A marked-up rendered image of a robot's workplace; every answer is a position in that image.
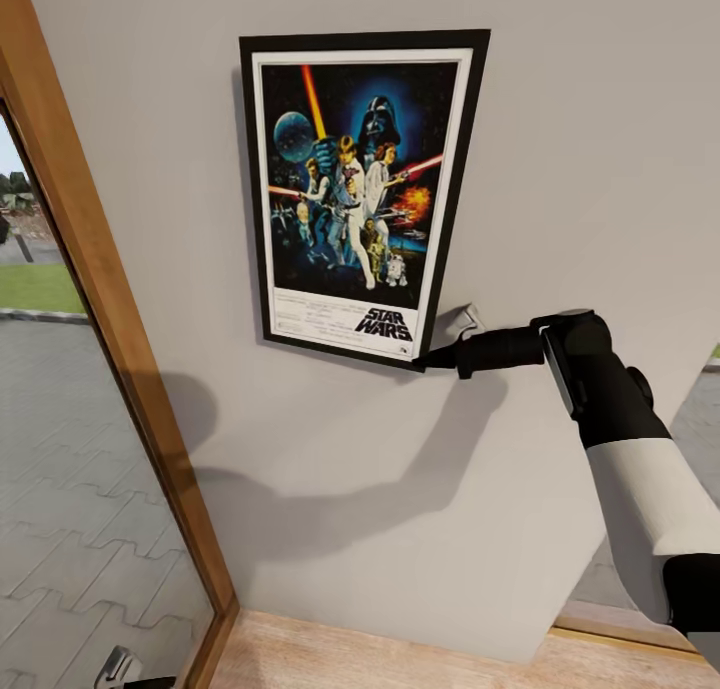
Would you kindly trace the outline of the poster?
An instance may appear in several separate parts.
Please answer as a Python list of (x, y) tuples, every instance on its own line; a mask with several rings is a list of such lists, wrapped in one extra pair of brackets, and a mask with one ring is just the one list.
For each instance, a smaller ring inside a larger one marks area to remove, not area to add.
[(490, 33), (240, 37), (264, 339), (424, 373)]

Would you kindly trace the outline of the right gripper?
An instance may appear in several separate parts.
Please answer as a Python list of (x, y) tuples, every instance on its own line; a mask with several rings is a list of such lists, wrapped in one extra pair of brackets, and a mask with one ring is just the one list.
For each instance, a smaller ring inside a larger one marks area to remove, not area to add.
[(412, 362), (418, 367), (457, 368), (461, 380), (471, 378), (474, 371), (515, 367), (508, 328), (485, 330), (484, 334), (472, 335), (467, 340), (459, 336), (454, 345), (430, 351), (426, 357)]

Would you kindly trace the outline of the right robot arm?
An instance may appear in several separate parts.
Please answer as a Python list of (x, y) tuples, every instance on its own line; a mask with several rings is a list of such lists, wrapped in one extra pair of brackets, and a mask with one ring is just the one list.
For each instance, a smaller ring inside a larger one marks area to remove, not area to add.
[(612, 353), (607, 323), (590, 308), (487, 331), (474, 303), (454, 323), (454, 345), (418, 367), (474, 371), (543, 365), (580, 425), (620, 581), (654, 623), (674, 627), (720, 673), (720, 511), (654, 413), (653, 390)]

